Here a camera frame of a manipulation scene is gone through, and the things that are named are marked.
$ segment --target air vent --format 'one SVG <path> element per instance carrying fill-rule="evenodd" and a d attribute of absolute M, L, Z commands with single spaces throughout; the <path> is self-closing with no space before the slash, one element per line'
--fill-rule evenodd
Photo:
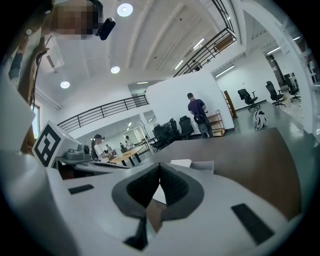
<path fill-rule="evenodd" d="M 191 53 L 192 53 L 192 50 L 190 49 L 190 50 L 187 51 L 187 53 L 186 53 L 186 55 L 184 57 L 185 58 L 188 57 Z"/>
<path fill-rule="evenodd" d="M 47 58 L 47 60 L 48 60 L 48 62 L 49 62 L 49 64 L 50 64 L 50 66 L 51 66 L 51 68 L 55 68 L 55 65 L 54 65 L 54 63 L 53 63 L 53 61 L 52 61 L 52 59 L 51 59 L 51 57 L 50 57 L 50 55 L 47 55 L 46 56 L 46 58 Z"/>

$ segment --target window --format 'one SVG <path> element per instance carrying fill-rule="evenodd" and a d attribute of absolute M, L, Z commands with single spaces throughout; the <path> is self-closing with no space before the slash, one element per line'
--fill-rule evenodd
<path fill-rule="evenodd" d="M 33 129 L 33 136 L 35 139 L 38 138 L 39 136 L 39 133 L 40 133 L 40 115 L 39 115 L 39 111 L 40 111 L 40 108 L 37 106 L 37 105 L 34 105 L 34 110 L 33 112 L 35 113 L 35 117 L 32 121 L 32 129 Z"/>

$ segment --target fluorescent light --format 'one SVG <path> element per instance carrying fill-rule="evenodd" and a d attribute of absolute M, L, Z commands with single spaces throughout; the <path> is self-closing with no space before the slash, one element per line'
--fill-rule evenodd
<path fill-rule="evenodd" d="M 67 89 L 69 88 L 69 86 L 70 86 L 70 83 L 68 81 L 63 81 L 60 83 L 60 87 L 63 89 Z"/>
<path fill-rule="evenodd" d="M 278 51 L 279 49 L 280 49 L 280 47 L 277 47 L 277 48 L 275 48 L 275 49 L 273 49 L 273 50 L 271 50 L 271 51 L 268 51 L 268 52 L 266 53 L 266 55 L 270 55 L 270 54 Z"/>
<path fill-rule="evenodd" d="M 221 73 L 217 74 L 215 77 L 217 78 L 217 77 L 221 76 L 223 73 L 227 72 L 228 70 L 230 70 L 230 69 L 232 69 L 234 67 L 235 67 L 235 65 L 232 65 L 232 66 L 228 67 L 226 70 L 224 70 Z"/>
<path fill-rule="evenodd" d="M 120 71 L 120 67 L 118 67 L 118 66 L 113 66 L 111 68 L 111 73 L 112 74 L 117 74 L 117 73 L 119 73 L 119 71 Z"/>
<path fill-rule="evenodd" d="M 201 44 L 201 42 L 203 41 L 203 40 L 205 40 L 204 38 L 202 38 L 194 47 L 193 47 L 193 49 L 196 49 L 197 48 L 197 46 L 198 45 L 200 45 Z"/>
<path fill-rule="evenodd" d="M 127 17 L 130 14 L 132 14 L 134 8 L 132 7 L 131 4 L 129 3 L 123 3 L 120 4 L 119 7 L 117 8 L 116 12 L 119 14 L 121 17 Z"/>
<path fill-rule="evenodd" d="M 184 62 L 183 60 L 181 60 L 180 62 L 179 62 L 179 64 L 175 67 L 175 69 L 174 70 L 176 70 L 180 65 L 181 65 L 181 63 L 182 62 Z"/>

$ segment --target railing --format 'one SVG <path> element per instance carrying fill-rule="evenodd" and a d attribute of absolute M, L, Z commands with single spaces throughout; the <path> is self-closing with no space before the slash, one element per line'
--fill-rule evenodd
<path fill-rule="evenodd" d="M 232 26 L 232 23 L 230 21 L 230 16 L 227 13 L 227 10 L 226 10 L 224 4 L 222 3 L 222 1 L 221 0 L 212 0 L 212 2 L 215 5 L 215 7 L 217 8 L 217 10 L 219 11 L 219 13 L 223 19 L 223 22 L 225 24 L 225 27 L 230 29 L 232 32 L 235 32 L 234 27 Z"/>
<path fill-rule="evenodd" d="M 58 126 L 69 133 L 99 119 L 148 104 L 149 103 L 145 95 L 125 98 L 101 106 L 97 106 L 80 114 L 77 114 L 59 123 Z"/>
<path fill-rule="evenodd" d="M 203 65 L 208 64 L 222 50 L 236 41 L 236 37 L 226 27 L 208 41 L 198 52 L 196 52 L 174 75 L 174 77 L 200 70 Z"/>

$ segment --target white backpack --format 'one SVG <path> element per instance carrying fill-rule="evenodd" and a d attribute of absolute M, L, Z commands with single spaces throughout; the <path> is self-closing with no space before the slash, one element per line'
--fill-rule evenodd
<path fill-rule="evenodd" d="M 253 125 L 256 131 L 262 129 L 264 126 L 268 125 L 267 119 L 265 118 L 265 113 L 258 110 L 253 115 Z"/>

